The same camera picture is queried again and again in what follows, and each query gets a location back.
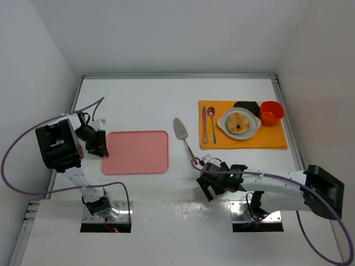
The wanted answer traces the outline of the steel cake server wooden handle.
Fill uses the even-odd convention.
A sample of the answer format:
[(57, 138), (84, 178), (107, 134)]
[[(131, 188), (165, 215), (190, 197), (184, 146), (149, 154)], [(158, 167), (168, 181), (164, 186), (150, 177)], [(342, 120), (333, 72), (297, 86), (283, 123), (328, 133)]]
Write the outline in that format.
[(183, 123), (181, 122), (181, 120), (179, 118), (175, 118), (174, 121), (173, 121), (173, 127), (174, 127), (174, 133), (175, 133), (175, 136), (178, 140), (182, 140), (189, 152), (189, 155), (193, 161), (193, 163), (195, 165), (198, 164), (197, 162), (197, 159), (194, 155), (194, 153), (192, 152), (192, 149), (190, 148), (190, 146), (188, 145), (186, 139), (188, 138), (189, 134), (185, 128), (185, 126), (183, 125)]

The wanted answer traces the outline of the golden bread roll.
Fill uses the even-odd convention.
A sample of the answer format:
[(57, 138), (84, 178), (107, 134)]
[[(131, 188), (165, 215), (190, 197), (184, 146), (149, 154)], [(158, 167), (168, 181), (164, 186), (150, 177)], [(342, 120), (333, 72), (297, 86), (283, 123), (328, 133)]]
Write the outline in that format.
[(229, 115), (226, 125), (228, 131), (234, 135), (242, 135), (250, 129), (248, 118), (240, 113), (233, 113)]

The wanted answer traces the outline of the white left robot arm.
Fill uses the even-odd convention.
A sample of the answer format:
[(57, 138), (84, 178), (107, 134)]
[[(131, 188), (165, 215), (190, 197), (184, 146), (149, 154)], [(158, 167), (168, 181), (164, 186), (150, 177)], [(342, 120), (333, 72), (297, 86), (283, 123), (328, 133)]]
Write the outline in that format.
[(108, 192), (97, 187), (84, 164), (85, 151), (100, 158), (109, 156), (106, 132), (90, 126), (85, 113), (77, 112), (36, 128), (35, 135), (46, 167), (62, 173), (79, 187), (89, 213), (105, 220), (116, 220), (119, 210), (114, 208)]

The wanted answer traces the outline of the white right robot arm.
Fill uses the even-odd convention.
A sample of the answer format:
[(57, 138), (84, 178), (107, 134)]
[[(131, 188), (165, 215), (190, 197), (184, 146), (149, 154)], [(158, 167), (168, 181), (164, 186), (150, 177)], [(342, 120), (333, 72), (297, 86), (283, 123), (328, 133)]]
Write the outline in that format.
[(331, 220), (342, 216), (344, 183), (316, 165), (278, 175), (252, 173), (246, 165), (206, 162), (197, 182), (209, 201), (213, 199), (210, 188), (216, 195), (251, 192), (247, 209), (253, 218), (276, 211), (309, 211)]

